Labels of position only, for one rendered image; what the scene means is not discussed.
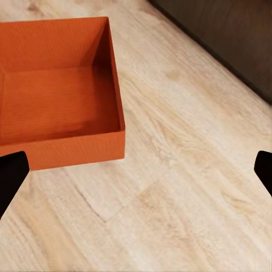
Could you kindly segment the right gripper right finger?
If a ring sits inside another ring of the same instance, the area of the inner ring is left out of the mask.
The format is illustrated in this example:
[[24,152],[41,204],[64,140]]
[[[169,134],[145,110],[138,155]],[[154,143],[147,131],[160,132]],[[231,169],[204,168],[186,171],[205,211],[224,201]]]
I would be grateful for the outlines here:
[[272,196],[272,154],[259,151],[254,165],[254,171]]

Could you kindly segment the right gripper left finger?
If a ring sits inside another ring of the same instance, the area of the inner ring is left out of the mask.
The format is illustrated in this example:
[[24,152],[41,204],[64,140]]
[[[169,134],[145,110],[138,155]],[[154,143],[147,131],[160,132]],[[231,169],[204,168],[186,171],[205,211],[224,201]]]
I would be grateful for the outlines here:
[[25,151],[0,157],[0,219],[28,173]]

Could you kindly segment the storage box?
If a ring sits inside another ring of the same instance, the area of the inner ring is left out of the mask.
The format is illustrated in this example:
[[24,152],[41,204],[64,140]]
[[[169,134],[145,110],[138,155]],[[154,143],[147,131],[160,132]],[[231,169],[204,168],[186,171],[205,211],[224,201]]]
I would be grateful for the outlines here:
[[0,157],[30,169],[125,157],[109,17],[0,22]]

